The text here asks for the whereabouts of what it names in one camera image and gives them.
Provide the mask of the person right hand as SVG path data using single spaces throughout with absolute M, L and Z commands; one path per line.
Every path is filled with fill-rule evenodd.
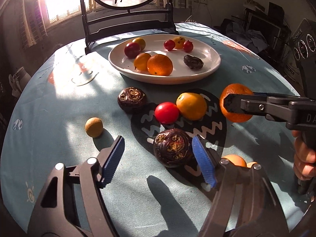
M 305 144 L 300 131 L 292 131 L 292 135 L 295 138 L 293 143 L 295 175 L 302 181 L 311 180 L 315 177 L 315 151 Z

